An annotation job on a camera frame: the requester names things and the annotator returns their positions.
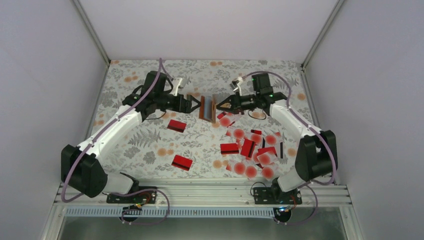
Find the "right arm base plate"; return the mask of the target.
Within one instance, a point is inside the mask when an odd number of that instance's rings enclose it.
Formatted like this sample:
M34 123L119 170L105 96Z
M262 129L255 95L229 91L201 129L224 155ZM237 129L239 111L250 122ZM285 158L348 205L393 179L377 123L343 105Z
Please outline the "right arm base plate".
M252 193L256 205L300 205L303 203L298 189L282 192L272 190L271 187L254 187Z

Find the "white card red circle bottom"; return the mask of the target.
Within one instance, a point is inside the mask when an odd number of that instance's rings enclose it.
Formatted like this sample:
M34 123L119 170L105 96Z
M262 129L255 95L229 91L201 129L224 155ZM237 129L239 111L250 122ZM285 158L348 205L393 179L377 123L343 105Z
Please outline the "white card red circle bottom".
M245 167L245 171L244 171L244 175L248 178L248 179L254 179L257 177L258 174L258 170L255 166L253 165L248 165Z

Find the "brown leather card holder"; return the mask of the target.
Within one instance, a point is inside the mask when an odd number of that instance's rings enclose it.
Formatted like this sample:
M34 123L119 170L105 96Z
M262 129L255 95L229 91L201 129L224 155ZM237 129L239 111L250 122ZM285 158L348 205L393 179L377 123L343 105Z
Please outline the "brown leather card holder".
M199 119L209 123L216 123L216 98L214 96L201 96Z

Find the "red card black stripe pile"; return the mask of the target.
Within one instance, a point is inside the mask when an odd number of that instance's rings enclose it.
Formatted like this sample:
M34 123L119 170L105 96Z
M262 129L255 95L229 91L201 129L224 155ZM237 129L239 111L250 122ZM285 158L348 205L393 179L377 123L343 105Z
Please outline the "red card black stripe pile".
M250 139L243 139L243 141L241 141L240 144L241 144L240 154L244 157L251 158L254 154L257 144Z

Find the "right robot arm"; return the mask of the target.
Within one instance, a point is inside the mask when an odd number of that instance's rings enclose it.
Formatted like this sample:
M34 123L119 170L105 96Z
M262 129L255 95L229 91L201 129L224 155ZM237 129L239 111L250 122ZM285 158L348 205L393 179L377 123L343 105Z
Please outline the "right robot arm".
M290 191L317 183L322 186L334 182L337 168L336 136L331 130L323 131L313 125L290 105L291 93L275 92L271 82L271 71L254 71L251 77L254 93L242 94L244 76L231 82L233 94L216 105L216 109L233 114L261 109L274 120L283 124L297 141L294 167L273 180L271 198L278 204L290 197Z

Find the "red card centre pile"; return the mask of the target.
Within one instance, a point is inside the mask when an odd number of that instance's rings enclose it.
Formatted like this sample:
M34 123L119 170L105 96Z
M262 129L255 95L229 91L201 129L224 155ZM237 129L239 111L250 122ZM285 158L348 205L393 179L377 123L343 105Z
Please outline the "red card centre pile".
M237 143L221 143L220 153L222 155L239 154L240 150Z

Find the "aluminium rail frame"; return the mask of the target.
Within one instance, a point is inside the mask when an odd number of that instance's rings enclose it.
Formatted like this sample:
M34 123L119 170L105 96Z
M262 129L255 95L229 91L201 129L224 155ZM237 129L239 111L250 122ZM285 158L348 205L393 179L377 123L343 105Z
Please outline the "aluminium rail frame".
M158 193L155 196L156 207L250 207L256 205L259 193L255 188L261 184L250 182L190 182L159 181L154 183ZM320 207L339 207L352 204L346 186L311 185L300 189L301 200L296 201L299 207L312 207L318 203Z

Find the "red card lower left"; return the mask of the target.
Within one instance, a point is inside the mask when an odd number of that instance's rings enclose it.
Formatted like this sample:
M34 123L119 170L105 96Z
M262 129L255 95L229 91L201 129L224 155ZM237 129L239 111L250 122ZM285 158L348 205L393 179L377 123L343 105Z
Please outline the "red card lower left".
M189 171L192 164L193 164L193 161L191 159L180 156L180 155L175 155L171 163L172 166L185 170L185 171Z

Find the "floral patterned table mat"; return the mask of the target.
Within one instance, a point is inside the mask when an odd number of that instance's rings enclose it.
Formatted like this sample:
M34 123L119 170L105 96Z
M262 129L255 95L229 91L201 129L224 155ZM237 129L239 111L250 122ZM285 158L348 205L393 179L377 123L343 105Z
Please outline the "floral patterned table mat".
M275 92L291 93L290 106L311 120L302 74L297 63L281 60L165 60L172 77L187 84L181 90L195 98L215 96L225 99L232 94L230 82L255 71L270 71ZM112 60L100 96L92 130L99 130L118 110L123 99L142 85L146 75L159 67L157 60ZM240 162L240 154L222 155L220 144L234 143L226 127L218 122L199 119L197 111L184 114L157 111L133 128L109 152L103 161L106 172L126 173L139 179L235 178L226 170L228 162ZM168 129L170 120L186 123L183 133ZM172 166L175 155L192 160L189 171Z

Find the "red card upper left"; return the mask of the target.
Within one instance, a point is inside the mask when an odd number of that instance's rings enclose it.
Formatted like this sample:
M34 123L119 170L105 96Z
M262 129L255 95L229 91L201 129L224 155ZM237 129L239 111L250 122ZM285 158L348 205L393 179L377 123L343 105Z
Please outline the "red card upper left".
M171 119L167 125L167 128L179 133L183 133L187 127L187 124L178 120Z

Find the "white card red circle top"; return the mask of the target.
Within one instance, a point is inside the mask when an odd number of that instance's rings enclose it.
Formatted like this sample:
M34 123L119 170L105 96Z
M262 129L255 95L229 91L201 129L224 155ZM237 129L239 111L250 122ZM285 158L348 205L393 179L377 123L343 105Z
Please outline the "white card red circle top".
M221 112L217 118L218 118L218 123L222 126L222 127L230 127L232 126L237 120L239 120L243 115L241 113L238 114L233 114L230 112Z

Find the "white card red circle right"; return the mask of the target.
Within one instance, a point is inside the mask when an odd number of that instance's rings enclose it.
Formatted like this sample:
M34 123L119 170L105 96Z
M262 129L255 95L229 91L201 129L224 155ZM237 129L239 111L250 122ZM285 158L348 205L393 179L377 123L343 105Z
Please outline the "white card red circle right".
M274 164L278 160L277 152L273 146L258 149L256 158L262 166Z

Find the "white card red circle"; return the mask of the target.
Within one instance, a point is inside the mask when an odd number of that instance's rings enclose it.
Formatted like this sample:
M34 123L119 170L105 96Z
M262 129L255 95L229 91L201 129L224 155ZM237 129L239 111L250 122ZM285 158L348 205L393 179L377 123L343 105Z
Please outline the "white card red circle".
M253 165L248 165L245 167L245 171L244 171L244 175L248 178L248 179L254 179L257 177L258 174L258 170L255 166Z
M262 166L274 164L278 160L277 152L273 146L258 149L256 158Z
M221 112L217 118L218 118L218 123L222 126L222 127L230 127L232 126L237 120L239 120L243 115L241 113L238 114L233 114L230 112Z

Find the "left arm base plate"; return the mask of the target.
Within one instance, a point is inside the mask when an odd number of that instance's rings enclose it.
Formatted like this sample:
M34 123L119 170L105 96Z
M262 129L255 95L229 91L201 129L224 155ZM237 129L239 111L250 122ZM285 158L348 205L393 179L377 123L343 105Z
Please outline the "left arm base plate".
M106 202L108 204L154 204L157 197L156 186L140 186L134 193L126 196L119 196L115 194L108 194Z

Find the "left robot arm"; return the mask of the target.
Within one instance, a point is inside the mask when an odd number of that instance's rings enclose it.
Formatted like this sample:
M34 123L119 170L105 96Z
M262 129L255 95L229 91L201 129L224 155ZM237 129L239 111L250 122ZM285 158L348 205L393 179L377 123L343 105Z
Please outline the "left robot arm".
M107 173L103 161L120 139L155 111L190 114L198 109L200 100L178 92L183 86L182 78L171 79L163 72L150 71L144 83L124 98L117 112L99 130L77 146L68 144L62 149L63 186L89 198L111 193L128 203L134 202L139 197L139 181L126 173Z

